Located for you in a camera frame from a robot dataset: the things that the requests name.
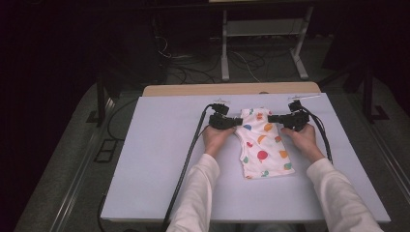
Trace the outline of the person's left hand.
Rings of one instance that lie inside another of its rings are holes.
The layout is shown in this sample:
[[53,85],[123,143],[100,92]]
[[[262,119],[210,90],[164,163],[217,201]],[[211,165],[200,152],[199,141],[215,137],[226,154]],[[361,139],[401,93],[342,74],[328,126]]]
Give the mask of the person's left hand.
[[235,128],[218,130],[211,126],[207,126],[203,132],[203,142],[205,146],[204,153],[215,159],[219,154],[220,149],[223,147],[226,139],[235,130]]

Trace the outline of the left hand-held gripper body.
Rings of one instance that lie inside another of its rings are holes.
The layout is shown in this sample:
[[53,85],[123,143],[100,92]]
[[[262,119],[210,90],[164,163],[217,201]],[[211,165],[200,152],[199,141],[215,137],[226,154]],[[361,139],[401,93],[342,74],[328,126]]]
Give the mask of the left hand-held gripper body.
[[237,126],[235,118],[227,117],[229,107],[221,102],[211,104],[214,113],[209,118],[209,125],[217,130],[227,130]]

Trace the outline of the white metal stand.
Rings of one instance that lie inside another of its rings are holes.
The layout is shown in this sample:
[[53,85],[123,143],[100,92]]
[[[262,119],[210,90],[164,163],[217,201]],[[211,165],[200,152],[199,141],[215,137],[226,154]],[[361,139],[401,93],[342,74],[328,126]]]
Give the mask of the white metal stand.
[[227,39],[229,37],[245,36],[284,36],[296,35],[298,40],[289,51],[299,77],[308,80],[300,52],[307,34],[313,7],[308,7],[303,17],[281,19],[253,19],[253,20],[229,20],[228,12],[222,15],[221,56],[220,69],[223,81],[229,80],[229,67],[227,57]]

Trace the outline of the person's right hand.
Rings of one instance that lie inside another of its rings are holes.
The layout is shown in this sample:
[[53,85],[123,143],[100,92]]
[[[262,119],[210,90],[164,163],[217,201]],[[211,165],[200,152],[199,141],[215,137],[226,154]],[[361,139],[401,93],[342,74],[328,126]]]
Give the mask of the person's right hand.
[[300,131],[282,128],[281,132],[291,138],[294,145],[311,163],[325,158],[316,144],[315,128],[312,125],[306,124]]

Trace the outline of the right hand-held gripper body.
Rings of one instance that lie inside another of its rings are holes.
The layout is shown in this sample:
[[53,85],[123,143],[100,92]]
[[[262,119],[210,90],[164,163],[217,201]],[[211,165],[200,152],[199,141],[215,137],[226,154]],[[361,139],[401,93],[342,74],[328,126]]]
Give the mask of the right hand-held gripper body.
[[309,122],[309,119],[312,119],[318,128],[322,128],[322,121],[302,106],[302,99],[303,97],[300,96],[291,98],[291,102],[288,104],[290,113],[284,115],[281,123],[288,129],[301,131]]

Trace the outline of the white fruit print pants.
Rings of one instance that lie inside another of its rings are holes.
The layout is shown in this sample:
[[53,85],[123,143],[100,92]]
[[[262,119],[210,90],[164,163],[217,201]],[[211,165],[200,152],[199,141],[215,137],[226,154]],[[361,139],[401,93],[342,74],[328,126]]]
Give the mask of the white fruit print pants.
[[261,179],[293,174],[291,160],[267,108],[241,110],[243,124],[235,134],[242,146],[240,162],[246,179]]

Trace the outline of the black metal stand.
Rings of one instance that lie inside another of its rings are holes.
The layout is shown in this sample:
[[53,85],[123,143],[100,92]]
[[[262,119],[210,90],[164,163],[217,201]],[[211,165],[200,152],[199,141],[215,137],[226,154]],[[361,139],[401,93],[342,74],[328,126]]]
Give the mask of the black metal stand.
[[112,76],[99,73],[97,75],[97,109],[89,114],[87,123],[96,123],[100,127],[106,117],[106,105],[112,98],[118,97],[118,84]]
[[380,105],[372,104],[373,75],[372,68],[367,61],[363,59],[354,61],[345,68],[318,81],[317,84],[322,88],[344,75],[347,75],[347,78],[342,84],[342,89],[346,93],[355,93],[359,90],[360,86],[363,87],[362,111],[366,119],[371,124],[376,120],[389,120],[389,116]]

